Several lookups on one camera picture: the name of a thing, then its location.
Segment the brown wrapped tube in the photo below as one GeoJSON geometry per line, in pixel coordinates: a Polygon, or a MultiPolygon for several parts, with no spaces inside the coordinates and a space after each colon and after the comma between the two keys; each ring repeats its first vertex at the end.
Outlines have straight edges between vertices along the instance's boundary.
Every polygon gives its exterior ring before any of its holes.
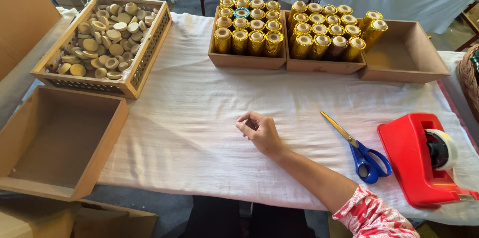
{"type": "Polygon", "coordinates": [[[295,16],[295,14],[304,13],[304,12],[306,12],[306,4],[304,2],[296,1],[293,5],[291,5],[291,11],[289,12],[288,22],[286,23],[288,28],[291,27],[291,22],[293,21],[293,17],[295,16]]]}
{"type": "Polygon", "coordinates": [[[361,29],[359,29],[357,26],[355,25],[347,25],[346,27],[344,27],[344,35],[343,37],[345,39],[349,39],[353,36],[361,36],[361,29]]]}
{"type": "Polygon", "coordinates": [[[233,12],[233,10],[232,10],[231,8],[220,8],[220,9],[218,10],[218,16],[219,16],[219,17],[223,17],[223,16],[224,16],[224,17],[228,17],[228,18],[232,19],[232,18],[233,18],[233,14],[234,14],[234,12],[233,12]]]}
{"type": "Polygon", "coordinates": [[[283,47],[283,34],[280,32],[268,32],[266,34],[266,43],[264,45],[264,55],[267,57],[278,57],[283,47]]]}
{"type": "Polygon", "coordinates": [[[228,28],[218,28],[215,32],[215,50],[220,54],[229,54],[231,50],[231,31],[228,28]]]}
{"type": "Polygon", "coordinates": [[[245,55],[248,50],[248,31],[236,30],[232,35],[232,49],[235,55],[245,55]]]}
{"type": "Polygon", "coordinates": [[[317,35],[326,35],[328,28],[323,24],[315,24],[311,27],[311,37],[316,37],[317,35]]]}
{"type": "Polygon", "coordinates": [[[245,18],[236,18],[233,21],[234,30],[247,30],[249,28],[249,21],[245,18]]]}
{"type": "Polygon", "coordinates": [[[266,8],[268,10],[274,10],[274,11],[278,11],[281,9],[281,4],[277,1],[268,1],[266,3],[266,8]]]}
{"type": "Polygon", "coordinates": [[[224,27],[230,29],[231,26],[233,25],[233,21],[228,18],[228,17],[219,17],[218,20],[216,20],[216,29],[224,27]]]}
{"type": "Polygon", "coordinates": [[[251,56],[261,56],[264,50],[266,36],[259,30],[253,30],[249,33],[248,54],[251,56]]]}
{"type": "Polygon", "coordinates": [[[329,61],[338,61],[339,57],[348,47],[348,41],[342,36],[334,36],[331,38],[331,45],[326,51],[326,59],[329,61]]]}
{"type": "Polygon", "coordinates": [[[306,15],[311,15],[314,13],[321,14],[323,8],[317,3],[309,3],[306,7],[306,15]]]}
{"type": "Polygon", "coordinates": [[[249,10],[254,10],[256,8],[262,11],[266,11],[264,10],[266,8],[266,4],[263,0],[251,0],[251,2],[249,3],[249,10]]]}
{"type": "Polygon", "coordinates": [[[268,33],[270,31],[281,31],[281,23],[275,20],[269,20],[264,25],[264,32],[268,33]]]}
{"type": "Polygon", "coordinates": [[[375,20],[382,20],[383,15],[377,11],[370,10],[366,12],[364,18],[356,25],[361,31],[366,31],[375,20]]]}
{"type": "Polygon", "coordinates": [[[249,20],[261,20],[263,22],[266,21],[266,13],[259,8],[253,9],[249,14],[249,20]]]}
{"type": "Polygon", "coordinates": [[[343,17],[346,14],[353,14],[353,9],[350,6],[340,5],[337,9],[338,12],[336,13],[336,15],[338,15],[339,17],[343,17]]]}
{"type": "Polygon", "coordinates": [[[249,28],[247,29],[249,32],[252,32],[254,30],[259,30],[263,31],[264,29],[264,23],[261,20],[252,20],[249,22],[249,28]]]}
{"type": "Polygon", "coordinates": [[[281,15],[278,11],[275,11],[275,10],[268,10],[266,12],[266,19],[267,20],[275,20],[275,21],[279,21],[279,19],[281,18],[281,15]]]}
{"type": "Polygon", "coordinates": [[[313,46],[313,38],[308,34],[299,35],[296,37],[293,49],[291,50],[291,58],[305,59],[308,56],[311,47],[313,46]]]}
{"type": "Polygon", "coordinates": [[[304,22],[300,22],[296,25],[296,27],[294,28],[293,32],[291,33],[291,35],[289,36],[289,46],[290,48],[293,48],[293,45],[296,41],[296,38],[299,36],[299,35],[303,35],[303,34],[309,34],[311,33],[311,26],[307,23],[304,23],[304,22]]]}
{"type": "Polygon", "coordinates": [[[339,19],[339,17],[336,16],[336,15],[329,15],[329,16],[326,17],[326,23],[328,25],[332,25],[332,24],[341,25],[341,19],[339,19]]]}
{"type": "Polygon", "coordinates": [[[310,60],[321,60],[326,50],[331,44],[331,39],[326,35],[317,35],[313,39],[313,46],[309,51],[308,58],[310,60]]]}
{"type": "Polygon", "coordinates": [[[249,0],[236,0],[235,1],[236,8],[249,8],[249,0]]]}
{"type": "Polygon", "coordinates": [[[343,15],[341,16],[341,25],[342,26],[347,26],[347,25],[356,25],[358,23],[358,20],[356,20],[356,17],[353,15],[343,15]]]}
{"type": "Polygon", "coordinates": [[[328,26],[327,35],[332,39],[334,36],[344,35],[344,28],[338,24],[332,24],[328,26]]]}
{"type": "Polygon", "coordinates": [[[383,20],[375,20],[369,27],[362,33],[361,38],[366,43],[364,52],[368,53],[374,44],[379,40],[387,30],[387,24],[383,20]]]}
{"type": "Polygon", "coordinates": [[[219,0],[219,5],[221,8],[232,8],[234,9],[235,0],[219,0]]]}
{"type": "Polygon", "coordinates": [[[349,45],[343,54],[343,61],[354,62],[356,57],[361,54],[361,51],[366,48],[366,43],[358,37],[351,37],[348,43],[349,45]]]}
{"type": "Polygon", "coordinates": [[[295,17],[293,18],[293,22],[291,23],[291,26],[288,29],[288,34],[292,34],[294,28],[300,22],[308,22],[308,16],[304,13],[295,14],[295,17]]]}
{"type": "Polygon", "coordinates": [[[333,5],[324,5],[321,12],[324,16],[328,17],[329,15],[336,14],[338,12],[338,9],[333,5]]]}
{"type": "Polygon", "coordinates": [[[315,24],[321,24],[321,23],[324,23],[326,21],[326,18],[321,15],[321,14],[318,14],[318,13],[312,13],[311,15],[309,15],[309,19],[308,19],[308,23],[313,26],[315,24]]]}

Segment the red tape dispenser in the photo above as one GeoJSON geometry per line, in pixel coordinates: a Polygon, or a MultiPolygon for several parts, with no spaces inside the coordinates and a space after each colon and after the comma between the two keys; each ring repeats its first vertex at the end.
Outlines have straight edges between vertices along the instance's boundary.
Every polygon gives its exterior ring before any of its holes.
{"type": "Polygon", "coordinates": [[[440,204],[479,200],[479,193],[458,187],[448,174],[458,152],[437,116],[410,113],[379,125],[377,132],[412,207],[437,209],[440,204]]]}

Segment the dark pants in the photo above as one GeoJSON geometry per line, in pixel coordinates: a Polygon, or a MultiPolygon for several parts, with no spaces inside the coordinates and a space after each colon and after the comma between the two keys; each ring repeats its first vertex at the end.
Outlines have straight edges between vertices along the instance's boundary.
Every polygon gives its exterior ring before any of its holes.
{"type": "MultiPolygon", "coordinates": [[[[238,201],[193,196],[193,209],[184,238],[240,238],[240,204],[238,201]]],[[[250,238],[314,238],[308,228],[304,210],[253,204],[249,225],[250,238]]]]}

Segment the red patterned sleeve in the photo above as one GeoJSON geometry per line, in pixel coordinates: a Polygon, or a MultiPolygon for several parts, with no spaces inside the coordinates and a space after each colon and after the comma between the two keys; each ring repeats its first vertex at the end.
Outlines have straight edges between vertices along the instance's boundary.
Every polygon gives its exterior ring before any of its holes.
{"type": "Polygon", "coordinates": [[[419,238],[405,217],[361,185],[332,218],[343,223],[353,238],[419,238]]]}

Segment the hand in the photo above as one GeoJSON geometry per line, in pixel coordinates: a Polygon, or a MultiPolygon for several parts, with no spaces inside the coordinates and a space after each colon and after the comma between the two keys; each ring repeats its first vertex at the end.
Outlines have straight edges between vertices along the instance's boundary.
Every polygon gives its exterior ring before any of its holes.
{"type": "Polygon", "coordinates": [[[278,160],[286,151],[276,131],[276,125],[271,117],[249,111],[236,121],[236,127],[248,137],[261,153],[272,160],[278,160]]]}

